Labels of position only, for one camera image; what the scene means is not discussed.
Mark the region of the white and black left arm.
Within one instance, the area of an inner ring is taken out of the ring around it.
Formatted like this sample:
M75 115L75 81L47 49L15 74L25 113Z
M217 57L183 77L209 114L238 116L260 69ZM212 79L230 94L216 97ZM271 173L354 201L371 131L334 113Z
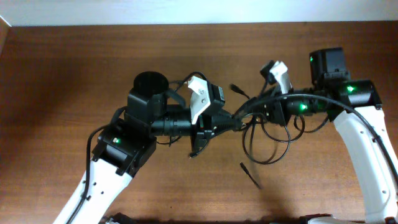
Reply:
M171 82L159 72L135 77L127 104L111 121L94 130L86 145L86 171L56 223L99 223L118 195L153 155L158 136L168 146L190 137L191 158L226 131L243 122L223 109L223 89L201 72Z

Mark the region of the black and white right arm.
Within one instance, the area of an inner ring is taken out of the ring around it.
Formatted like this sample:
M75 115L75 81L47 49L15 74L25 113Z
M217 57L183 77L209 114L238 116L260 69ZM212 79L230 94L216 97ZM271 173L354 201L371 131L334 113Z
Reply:
M291 116L326 113L353 163L364 198L365 222L397 223L397 156L374 83L351 79L341 47L313 51L308 59L311 88L293 89L284 63L270 62L261 74L278 86L247 101L234 117L253 115L286 126Z

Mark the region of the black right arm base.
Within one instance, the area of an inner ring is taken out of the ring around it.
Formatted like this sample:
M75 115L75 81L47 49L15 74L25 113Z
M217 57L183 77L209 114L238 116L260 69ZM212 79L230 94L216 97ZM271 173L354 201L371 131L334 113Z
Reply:
M336 224L341 223L333 215L327 213L318 213L305 215L299 218L300 224Z

